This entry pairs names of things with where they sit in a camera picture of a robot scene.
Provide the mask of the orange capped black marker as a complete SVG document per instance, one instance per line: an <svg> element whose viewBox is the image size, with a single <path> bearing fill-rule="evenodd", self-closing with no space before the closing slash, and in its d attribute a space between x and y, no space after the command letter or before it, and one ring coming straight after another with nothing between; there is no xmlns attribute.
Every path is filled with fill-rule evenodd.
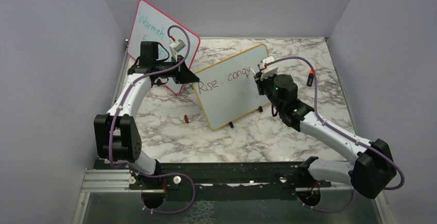
<svg viewBox="0 0 437 224"><path fill-rule="evenodd" d="M306 86L311 87L314 83L314 79L315 79L314 70L310 69L308 73Z"/></svg>

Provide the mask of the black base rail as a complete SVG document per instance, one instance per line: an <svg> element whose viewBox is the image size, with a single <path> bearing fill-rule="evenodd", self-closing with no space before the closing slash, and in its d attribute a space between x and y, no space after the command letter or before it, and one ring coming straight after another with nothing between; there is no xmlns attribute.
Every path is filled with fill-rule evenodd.
<svg viewBox="0 0 437 224"><path fill-rule="evenodd" d="M172 202L296 200L296 191L318 194L326 181L315 181L302 162L161 163L159 178L124 170L125 190L138 192L154 206Z"/></svg>

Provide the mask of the pink framed whiteboard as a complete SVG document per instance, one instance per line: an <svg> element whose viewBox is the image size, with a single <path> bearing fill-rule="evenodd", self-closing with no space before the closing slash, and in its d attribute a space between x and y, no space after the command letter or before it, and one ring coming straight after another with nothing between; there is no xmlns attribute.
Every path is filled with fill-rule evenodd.
<svg viewBox="0 0 437 224"><path fill-rule="evenodd" d="M189 53L185 64L190 68L200 46L200 37L149 2L140 0L127 47L130 57L137 59L140 56L142 41L155 41L160 43L157 48L158 59L170 62L172 53L169 45L173 40L185 43L186 47L178 54L184 56Z"/></svg>

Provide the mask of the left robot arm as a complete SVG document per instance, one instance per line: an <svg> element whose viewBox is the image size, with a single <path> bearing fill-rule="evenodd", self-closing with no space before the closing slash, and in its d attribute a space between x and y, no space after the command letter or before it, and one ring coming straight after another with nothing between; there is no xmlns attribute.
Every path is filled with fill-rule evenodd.
<svg viewBox="0 0 437 224"><path fill-rule="evenodd" d="M191 49L190 43L174 40L169 45L170 61L159 59L160 45L141 42L140 55L128 69L128 80L119 98L106 114L96 115L93 121L98 157L107 159L113 168L127 166L143 173L142 181L149 188L161 184L162 174L158 161L142 150L135 122L139 107L159 78L173 79L178 84L199 81L185 63L187 56L180 55L183 49Z"/></svg>

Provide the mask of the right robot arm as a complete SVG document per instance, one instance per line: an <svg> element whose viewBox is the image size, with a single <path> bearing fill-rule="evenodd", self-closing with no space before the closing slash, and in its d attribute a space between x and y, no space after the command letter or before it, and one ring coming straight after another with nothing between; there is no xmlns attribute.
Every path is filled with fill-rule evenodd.
<svg viewBox="0 0 437 224"><path fill-rule="evenodd" d="M298 99L298 87L290 75L258 72L254 80L259 94L272 104L274 116L279 116L288 127L321 141L345 159L308 159L297 173L301 185L310 186L322 180L343 183L369 199L376 198L383 190L403 186L405 177L385 141L364 139L319 115Z"/></svg>

